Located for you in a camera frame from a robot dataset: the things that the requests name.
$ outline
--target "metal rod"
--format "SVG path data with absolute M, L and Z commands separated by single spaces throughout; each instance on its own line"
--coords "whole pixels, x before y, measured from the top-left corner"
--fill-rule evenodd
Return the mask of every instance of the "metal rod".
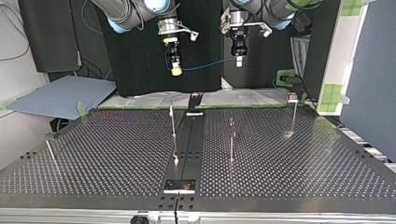
M 173 111 L 173 104 L 170 105 L 169 107 L 169 116 L 172 119 L 172 136 L 176 137 L 176 128 L 175 128 L 175 116 L 174 116 L 174 111 Z
M 52 147 L 51 147 L 51 145 L 50 145 L 50 140 L 47 139 L 47 140 L 46 140 L 46 143 L 47 143 L 47 148 L 49 149 L 49 154 L 50 154 L 51 158 L 52 158 L 53 160 L 56 160 L 55 154 L 53 154 Z
M 230 157 L 231 161 L 233 161 L 233 139 L 236 137 L 236 129 L 235 129 L 235 121 L 233 121 L 233 118 L 230 118 L 230 133 L 231 133 L 231 140 L 230 140 L 230 147 L 231 147 L 231 152 L 230 152 Z

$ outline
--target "black cable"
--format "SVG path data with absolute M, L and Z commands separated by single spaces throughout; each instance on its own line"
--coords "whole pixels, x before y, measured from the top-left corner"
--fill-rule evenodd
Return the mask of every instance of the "black cable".
M 81 60 L 82 60 L 83 62 L 89 63 L 90 65 L 92 65 L 93 67 L 95 67 L 95 68 L 99 71 L 99 74 L 100 74 L 100 77 L 99 77 L 99 78 L 102 78 L 103 72 L 102 72 L 102 70 L 101 70 L 96 64 L 94 64 L 94 63 L 92 63 L 92 62 L 90 62 L 89 60 L 84 59 L 84 58 L 81 58 Z
M 295 45 L 293 45 L 293 48 L 292 48 L 292 49 L 293 49 L 293 54 L 296 55 L 296 48 L 295 48 Z M 308 98 L 309 98 L 309 100 L 311 101 L 312 105 L 313 105 L 314 108 L 318 111 L 318 107 L 317 107 L 317 105 L 315 105 L 314 100 L 313 100 L 311 94 L 309 94 L 309 91 L 308 91 L 308 89 L 306 88 L 305 83 L 304 83 L 304 80 L 303 80 L 303 78 L 301 77 L 300 71 L 299 71 L 298 69 L 297 69 L 297 71 L 296 71 L 296 75 L 297 75 L 297 77 L 300 78 L 301 83 L 303 84 L 304 91 L 306 92 L 306 95 L 308 95 Z
M 175 224 L 178 224 L 178 216 L 177 216 L 177 206 L 178 206 L 178 196 L 180 194 L 177 195 L 177 200 L 176 200 L 176 205 L 175 205 L 175 210 L 174 210 L 174 214 L 175 214 Z
M 30 46 L 28 45 L 27 48 L 26 48 L 26 51 L 24 53 L 22 53 L 20 55 L 17 55 L 17 56 L 14 56 L 14 57 L 11 57 L 11 58 L 0 59 L 0 62 L 5 62 L 5 61 L 11 61 L 11 60 L 14 60 L 14 59 L 19 59 L 19 58 L 25 56 L 27 54 L 27 52 L 29 52 L 29 48 L 30 48 Z
M 321 4 L 321 2 L 318 2 L 318 3 L 316 3 L 316 4 L 314 4 L 314 5 L 310 6 L 310 7 L 308 7 L 308 6 L 300 7 L 299 5 L 293 3 L 292 0 L 286 0 L 286 1 L 288 1 L 288 3 L 289 3 L 292 7 L 295 7 L 295 8 L 297 8 L 297 9 L 299 9 L 299 10 L 311 10 L 311 9 L 315 9 L 315 8 L 319 7 L 320 4 Z

